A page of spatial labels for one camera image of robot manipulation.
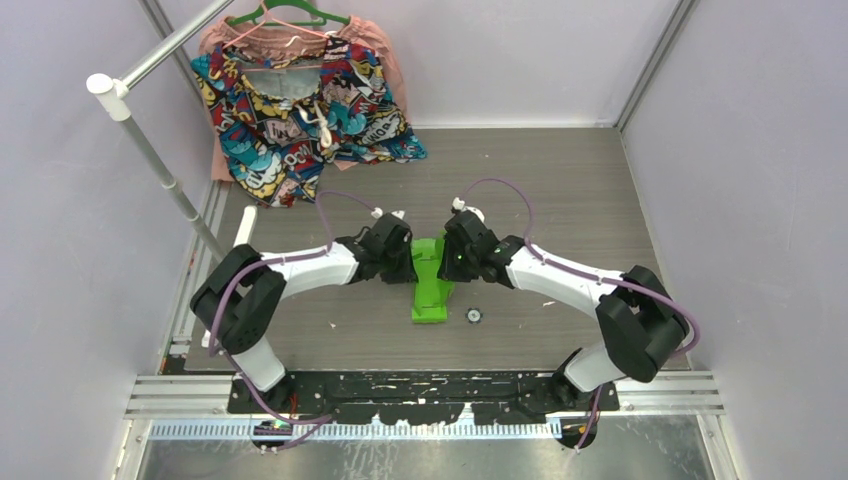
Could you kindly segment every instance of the white rod joint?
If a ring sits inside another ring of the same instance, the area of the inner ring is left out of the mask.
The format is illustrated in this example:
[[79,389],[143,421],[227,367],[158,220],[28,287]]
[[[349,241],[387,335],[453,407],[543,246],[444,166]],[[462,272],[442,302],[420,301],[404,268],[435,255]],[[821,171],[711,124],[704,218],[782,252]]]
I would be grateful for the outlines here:
[[120,80],[115,80],[103,73],[95,73],[88,77],[85,86],[92,95],[97,97],[112,120],[123,122],[132,115],[130,107],[122,100],[129,90]]

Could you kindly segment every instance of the white hanger hook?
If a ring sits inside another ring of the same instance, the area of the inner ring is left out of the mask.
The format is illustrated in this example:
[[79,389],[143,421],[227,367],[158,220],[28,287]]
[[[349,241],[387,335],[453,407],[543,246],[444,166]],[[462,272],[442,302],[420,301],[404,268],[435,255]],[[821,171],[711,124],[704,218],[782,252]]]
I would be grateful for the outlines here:
[[287,46],[287,47],[288,47],[288,46],[291,46],[291,44],[292,44],[292,43],[294,43],[294,41],[295,41],[295,40],[303,40],[303,39],[302,39],[302,38],[300,38],[300,35],[295,35],[295,36],[293,36],[293,37],[291,38],[291,40],[289,40],[289,43],[287,43],[287,44],[286,44],[286,46]]
[[295,106],[297,107],[298,112],[300,112],[300,118],[302,118],[304,122],[318,124],[318,128],[321,129],[321,148],[329,148],[330,145],[333,144],[333,137],[330,134],[329,128],[330,124],[327,122],[327,119],[324,118],[324,114],[321,113],[321,109],[318,108],[318,105],[315,106],[315,116],[317,116],[318,119],[312,121],[309,121],[309,114],[306,113],[306,110],[304,110],[303,107],[300,105]]

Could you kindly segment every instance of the small round object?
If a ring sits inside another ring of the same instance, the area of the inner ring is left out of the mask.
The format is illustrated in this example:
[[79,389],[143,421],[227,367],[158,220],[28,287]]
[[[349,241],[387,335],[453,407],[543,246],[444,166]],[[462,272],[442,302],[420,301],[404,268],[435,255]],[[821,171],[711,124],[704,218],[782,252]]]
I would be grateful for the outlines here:
[[480,312],[479,308],[469,308],[465,312],[465,318],[468,320],[468,323],[476,325],[483,320],[483,313]]

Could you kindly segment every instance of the clothing rack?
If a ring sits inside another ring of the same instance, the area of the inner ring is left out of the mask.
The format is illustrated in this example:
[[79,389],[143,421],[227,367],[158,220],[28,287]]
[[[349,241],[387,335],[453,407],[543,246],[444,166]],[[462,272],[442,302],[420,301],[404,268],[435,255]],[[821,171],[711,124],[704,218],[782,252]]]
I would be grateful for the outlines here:
[[198,213],[197,209],[192,205],[191,201],[186,197],[182,190],[180,181],[174,177],[168,169],[162,157],[156,152],[156,148],[150,143],[147,135],[136,123],[132,117],[124,98],[130,93],[130,90],[144,80],[156,67],[168,59],[174,52],[191,38],[194,34],[200,31],[206,24],[212,21],[218,14],[233,3],[233,0],[214,0],[208,7],[203,9],[188,23],[175,30],[173,33],[165,37],[159,45],[154,47],[150,53],[145,55],[138,63],[129,69],[120,78],[112,78],[103,73],[95,73],[88,77],[86,87],[91,92],[103,108],[115,122],[120,124],[127,135],[136,144],[141,151],[148,166],[159,179],[162,185],[182,214],[191,224],[198,237],[206,245],[216,260],[224,258],[225,250],[212,234],[212,230],[204,222],[203,217]]

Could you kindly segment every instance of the green 3d-printed holder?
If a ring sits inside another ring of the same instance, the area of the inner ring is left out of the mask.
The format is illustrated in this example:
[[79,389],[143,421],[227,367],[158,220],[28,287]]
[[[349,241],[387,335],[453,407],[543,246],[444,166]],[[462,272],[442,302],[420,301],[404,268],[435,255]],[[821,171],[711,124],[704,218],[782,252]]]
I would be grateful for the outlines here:
[[412,266],[418,275],[412,304],[413,323],[444,323],[448,319],[447,301],[453,282],[438,278],[444,238],[417,238],[412,241]]

